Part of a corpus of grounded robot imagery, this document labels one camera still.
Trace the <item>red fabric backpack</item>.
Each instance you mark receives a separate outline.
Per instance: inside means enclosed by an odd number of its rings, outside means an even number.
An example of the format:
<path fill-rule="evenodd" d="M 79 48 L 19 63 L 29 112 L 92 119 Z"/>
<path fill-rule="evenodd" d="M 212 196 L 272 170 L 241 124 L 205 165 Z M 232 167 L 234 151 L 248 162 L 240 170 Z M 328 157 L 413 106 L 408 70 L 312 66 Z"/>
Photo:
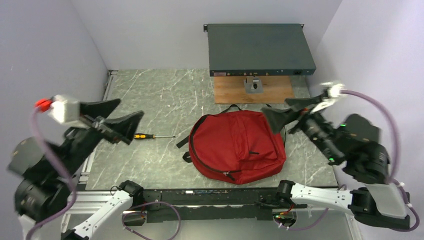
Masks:
<path fill-rule="evenodd" d="M 244 185 L 280 173 L 287 160 L 284 140 L 272 132 L 260 111 L 237 105 L 217 114 L 205 114 L 188 136 L 176 144 L 188 150 L 183 160 L 205 177 Z"/>

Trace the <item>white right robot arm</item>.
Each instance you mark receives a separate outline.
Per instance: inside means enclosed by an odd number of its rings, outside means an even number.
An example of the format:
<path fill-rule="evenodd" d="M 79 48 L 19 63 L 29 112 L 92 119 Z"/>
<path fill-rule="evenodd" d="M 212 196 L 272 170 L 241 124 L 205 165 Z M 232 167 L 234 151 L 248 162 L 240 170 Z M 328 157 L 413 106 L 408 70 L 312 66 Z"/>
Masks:
<path fill-rule="evenodd" d="M 322 111 L 333 105 L 340 94 L 311 98 L 288 98 L 287 109 L 264 107 L 266 120 L 274 133 L 294 123 L 290 133 L 303 132 L 327 158 L 329 165 L 344 164 L 343 172 L 363 187 L 331 191 L 308 187 L 290 180 L 280 181 L 276 203 L 319 205 L 354 217 L 358 222 L 398 232 L 409 232 L 412 209 L 402 184 L 393 178 L 395 157 L 380 144 L 380 130 L 359 114 L 349 115 L 339 127 L 326 120 Z"/>

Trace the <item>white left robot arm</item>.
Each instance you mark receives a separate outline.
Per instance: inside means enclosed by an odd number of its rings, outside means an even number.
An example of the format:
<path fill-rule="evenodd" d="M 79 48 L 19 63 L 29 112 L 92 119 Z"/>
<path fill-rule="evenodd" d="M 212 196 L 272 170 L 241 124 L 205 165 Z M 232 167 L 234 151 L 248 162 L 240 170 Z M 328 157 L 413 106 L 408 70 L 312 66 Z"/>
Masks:
<path fill-rule="evenodd" d="M 93 240 L 106 223 L 128 209 L 139 209 L 144 189 L 126 180 L 114 195 L 90 218 L 77 227 L 61 232 L 61 217 L 77 200 L 73 178 L 101 141 L 130 144 L 143 111 L 111 119 L 121 103 L 119 98 L 83 102 L 67 95 L 37 101 L 30 115 L 32 136 L 13 150 L 8 170 L 22 177 L 14 194 L 14 210 L 26 240 Z M 48 113 L 66 126 L 63 143 L 56 145 L 42 135 L 38 114 Z"/>

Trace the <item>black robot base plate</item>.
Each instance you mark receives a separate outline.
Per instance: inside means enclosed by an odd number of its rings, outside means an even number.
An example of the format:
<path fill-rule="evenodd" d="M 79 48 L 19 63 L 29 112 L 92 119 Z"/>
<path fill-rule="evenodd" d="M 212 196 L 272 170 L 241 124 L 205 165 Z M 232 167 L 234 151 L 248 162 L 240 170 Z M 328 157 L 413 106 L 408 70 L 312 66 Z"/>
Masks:
<path fill-rule="evenodd" d="M 146 189 L 149 206 L 125 211 L 124 223 L 190 220 L 254 219 L 271 221 L 275 214 L 293 211 L 294 206 L 279 197 L 275 187 Z"/>

